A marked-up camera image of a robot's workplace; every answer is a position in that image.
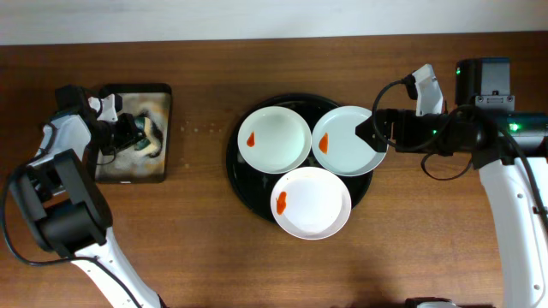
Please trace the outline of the black rectangular soap tray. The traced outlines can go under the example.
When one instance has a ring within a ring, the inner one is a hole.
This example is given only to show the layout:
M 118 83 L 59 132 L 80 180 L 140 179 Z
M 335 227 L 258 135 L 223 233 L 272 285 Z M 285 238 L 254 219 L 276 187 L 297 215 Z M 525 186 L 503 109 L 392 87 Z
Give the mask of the black rectangular soap tray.
M 94 168 L 100 183 L 159 183 L 166 177 L 170 136 L 172 90 L 165 83 L 107 84 L 99 90 L 102 99 L 116 94 L 122 99 L 117 112 L 132 115 L 144 139 L 117 150 L 115 155 L 98 154 Z

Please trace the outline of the pink white plate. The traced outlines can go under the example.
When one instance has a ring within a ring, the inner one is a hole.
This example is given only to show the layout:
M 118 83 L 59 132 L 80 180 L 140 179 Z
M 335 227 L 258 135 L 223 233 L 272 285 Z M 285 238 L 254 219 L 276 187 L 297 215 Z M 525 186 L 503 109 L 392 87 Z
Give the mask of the pink white plate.
M 346 224 L 352 199 L 343 181 L 316 167 L 294 169 L 277 181 L 270 196 L 271 214 L 286 233 L 322 240 Z

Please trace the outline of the cream white plate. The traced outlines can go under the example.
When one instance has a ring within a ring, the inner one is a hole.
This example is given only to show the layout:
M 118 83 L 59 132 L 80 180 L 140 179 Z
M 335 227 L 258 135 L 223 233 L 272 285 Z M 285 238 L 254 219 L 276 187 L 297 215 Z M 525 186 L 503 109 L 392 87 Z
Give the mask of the cream white plate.
M 283 174 L 307 158 L 312 133 L 297 112 L 280 106 L 253 111 L 236 135 L 238 150 L 252 168 L 267 174 Z

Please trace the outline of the yellow green sponge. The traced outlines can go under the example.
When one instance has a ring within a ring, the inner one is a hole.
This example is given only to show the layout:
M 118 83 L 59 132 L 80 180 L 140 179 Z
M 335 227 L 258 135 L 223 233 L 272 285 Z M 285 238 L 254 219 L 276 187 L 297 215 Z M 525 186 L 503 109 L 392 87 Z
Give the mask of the yellow green sponge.
M 148 117 L 136 117 L 134 119 L 138 131 L 138 142 L 134 145 L 135 151 L 142 151 L 152 144 L 150 136 L 152 135 L 152 121 Z

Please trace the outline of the pale blue plate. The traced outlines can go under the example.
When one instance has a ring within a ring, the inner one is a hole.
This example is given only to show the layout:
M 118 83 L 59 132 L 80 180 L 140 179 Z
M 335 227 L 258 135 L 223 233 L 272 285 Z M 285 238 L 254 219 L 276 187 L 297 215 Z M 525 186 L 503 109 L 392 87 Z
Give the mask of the pale blue plate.
M 312 150 L 319 164 L 330 172 L 347 177 L 364 175 L 384 160 L 384 151 L 374 150 L 355 134 L 356 127 L 372 112 L 358 106 L 335 108 L 323 115 L 313 128 Z

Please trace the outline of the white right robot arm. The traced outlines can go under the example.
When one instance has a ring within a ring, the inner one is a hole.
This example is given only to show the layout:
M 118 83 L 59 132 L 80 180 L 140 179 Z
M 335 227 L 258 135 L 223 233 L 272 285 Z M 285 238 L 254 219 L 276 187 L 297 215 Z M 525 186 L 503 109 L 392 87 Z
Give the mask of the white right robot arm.
M 507 57 L 456 64 L 456 108 L 443 109 L 432 67 L 400 79 L 415 110 L 381 109 L 355 127 L 375 151 L 471 156 L 490 202 L 506 307 L 547 305 L 547 116 L 515 111 Z

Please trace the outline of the round black tray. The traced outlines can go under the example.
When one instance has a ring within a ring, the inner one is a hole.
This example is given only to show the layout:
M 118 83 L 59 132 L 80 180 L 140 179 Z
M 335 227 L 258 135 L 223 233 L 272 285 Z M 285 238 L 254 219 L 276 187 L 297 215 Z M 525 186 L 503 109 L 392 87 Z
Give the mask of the round black tray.
M 235 124 L 226 150 L 226 172 L 230 185 L 235 195 L 252 213 L 274 223 L 276 220 L 271 213 L 270 197 L 273 187 L 281 176 L 263 173 L 251 167 L 241 156 L 237 145 L 237 135 L 244 120 L 254 111 L 270 106 L 295 111 L 304 118 L 310 128 L 313 128 L 324 114 L 338 108 L 340 104 L 329 98 L 309 93 L 282 94 L 253 106 Z

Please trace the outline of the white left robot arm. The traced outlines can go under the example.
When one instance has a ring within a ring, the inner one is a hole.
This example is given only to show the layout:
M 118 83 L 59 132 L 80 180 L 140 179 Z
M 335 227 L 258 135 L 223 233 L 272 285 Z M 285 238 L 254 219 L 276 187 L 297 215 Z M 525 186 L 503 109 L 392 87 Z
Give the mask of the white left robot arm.
M 84 271 L 112 306 L 164 306 L 118 245 L 98 184 L 164 181 L 170 86 L 67 85 L 55 99 L 35 157 L 14 170 L 2 195 L 13 196 L 38 246 Z

